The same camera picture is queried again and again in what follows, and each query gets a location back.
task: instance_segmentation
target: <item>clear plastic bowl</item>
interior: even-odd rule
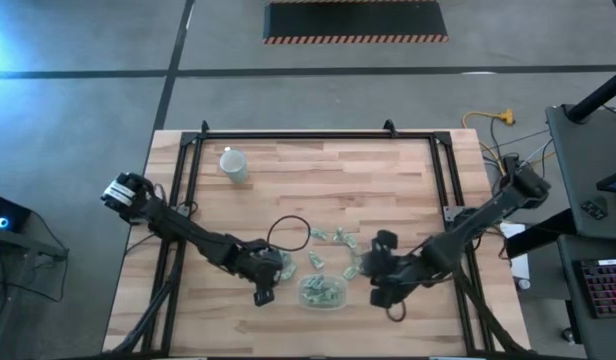
[[[323,280],[321,287],[315,278]],[[313,274],[297,283],[297,299],[307,309],[338,310],[346,306],[347,290],[348,282],[340,276]]]

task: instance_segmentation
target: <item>white cup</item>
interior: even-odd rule
[[[243,184],[248,179],[246,155],[239,150],[233,150],[229,147],[225,148],[224,151],[221,158],[219,158],[219,167],[233,183]]]

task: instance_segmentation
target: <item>gray floor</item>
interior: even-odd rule
[[[180,67],[616,64],[610,1],[442,0],[451,42],[417,47],[265,47],[263,3],[197,0]],[[183,0],[0,1],[0,71],[166,69],[183,7]],[[577,102],[611,75],[178,79],[165,128],[199,128],[202,120],[216,129],[377,128],[388,118],[401,128],[455,128],[467,111],[512,108],[517,124],[495,128],[505,142],[546,129],[547,106]],[[36,209],[71,248],[65,299],[17,296],[0,359],[101,349],[128,227],[98,197],[119,172],[142,171],[163,85],[162,78],[0,80],[0,194]],[[491,143],[488,119],[470,124]],[[504,149],[527,156],[548,138]],[[560,177],[549,159],[550,199],[515,218],[540,221],[567,207]],[[554,261],[551,251],[532,256]],[[50,270],[35,285],[58,291],[60,275]],[[583,355],[559,338],[567,325],[561,303],[522,296],[522,308],[534,349]]]

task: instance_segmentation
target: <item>wooden table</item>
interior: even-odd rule
[[[489,199],[490,186],[476,133],[451,133],[466,203],[478,206]],[[146,177],[166,190],[171,187],[180,134],[158,131],[153,139]],[[250,178],[246,184],[233,185],[221,173],[218,162],[226,146],[238,148],[248,157]],[[445,161],[443,167],[446,188],[451,191]],[[368,247],[380,229],[399,235],[401,251],[443,231],[430,149],[423,140],[207,140],[195,201],[199,211],[194,221],[210,231],[228,232],[244,240],[265,238],[270,225],[287,214],[300,215],[313,227],[329,232],[343,227],[356,236],[362,248]],[[305,231],[298,221],[283,222],[271,241],[298,246]],[[146,234],[145,228],[134,229],[128,245]],[[508,263],[497,258],[501,246],[499,238],[485,236],[477,252],[484,292],[503,326],[528,347]],[[145,310],[158,248],[159,240],[151,239],[125,258],[104,349],[117,345]],[[253,284],[211,266],[188,246],[171,355],[464,354],[452,283],[417,288],[406,300],[408,313],[401,323],[391,322],[382,309],[369,305],[369,280],[361,276],[349,283],[345,308],[307,310],[298,304],[297,281],[315,272],[308,250],[324,259],[325,274],[340,275],[350,264],[345,247],[311,240],[307,249],[293,254],[299,269],[275,289],[276,300],[257,308]],[[472,309],[471,321],[481,344]],[[158,321],[156,347],[162,323]]]

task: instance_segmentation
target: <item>floor mat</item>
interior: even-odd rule
[[[431,0],[277,0],[266,6],[264,43],[432,43],[448,33]]]

